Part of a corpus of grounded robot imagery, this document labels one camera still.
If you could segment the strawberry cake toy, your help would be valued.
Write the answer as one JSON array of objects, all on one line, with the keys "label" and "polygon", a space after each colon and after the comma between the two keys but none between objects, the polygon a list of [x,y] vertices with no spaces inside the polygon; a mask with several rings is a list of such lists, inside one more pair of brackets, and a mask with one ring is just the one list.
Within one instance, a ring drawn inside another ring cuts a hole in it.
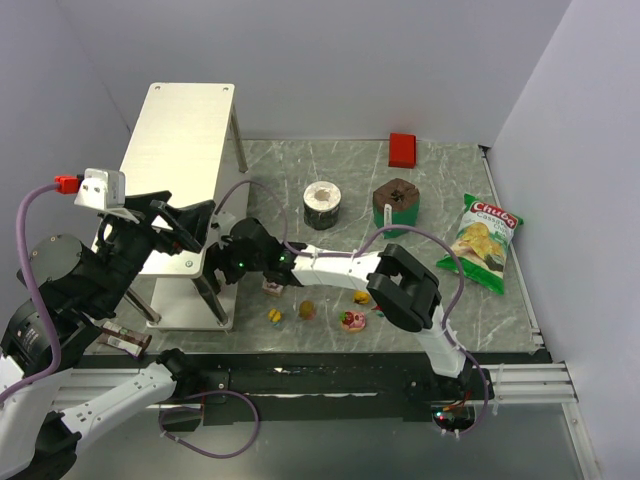
[{"label": "strawberry cake toy", "polygon": [[267,295],[280,297],[284,291],[284,286],[276,282],[264,280],[262,283],[262,291]]}]

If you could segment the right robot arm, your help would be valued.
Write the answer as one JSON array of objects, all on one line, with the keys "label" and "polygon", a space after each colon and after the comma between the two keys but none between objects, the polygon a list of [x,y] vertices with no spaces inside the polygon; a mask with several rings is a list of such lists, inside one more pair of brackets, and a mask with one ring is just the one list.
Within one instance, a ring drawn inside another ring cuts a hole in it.
[{"label": "right robot arm", "polygon": [[390,323],[416,336],[434,374],[460,377],[467,357],[448,324],[455,304],[442,305],[439,279],[399,244],[389,243],[380,252],[369,247],[366,243],[354,252],[340,252],[289,243],[247,217],[209,249],[207,260],[227,284],[259,272],[283,286],[367,292]]}]

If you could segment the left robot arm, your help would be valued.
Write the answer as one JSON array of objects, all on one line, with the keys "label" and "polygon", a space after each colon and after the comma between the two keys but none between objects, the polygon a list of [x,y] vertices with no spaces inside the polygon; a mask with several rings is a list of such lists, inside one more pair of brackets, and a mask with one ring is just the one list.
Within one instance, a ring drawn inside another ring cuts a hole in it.
[{"label": "left robot arm", "polygon": [[84,351],[102,333],[97,321],[112,318],[152,252],[169,255],[203,249],[215,209],[208,200],[173,208],[168,191],[127,198],[133,217],[106,214],[109,233],[92,251],[72,235],[55,235],[34,248],[26,242],[26,215],[53,183],[30,192],[16,218],[21,268],[30,293],[9,320],[1,340],[1,476],[59,479],[81,448],[137,410],[180,398],[198,382],[186,355],[160,355],[129,385],[95,399],[77,413],[56,413],[51,405]]}]

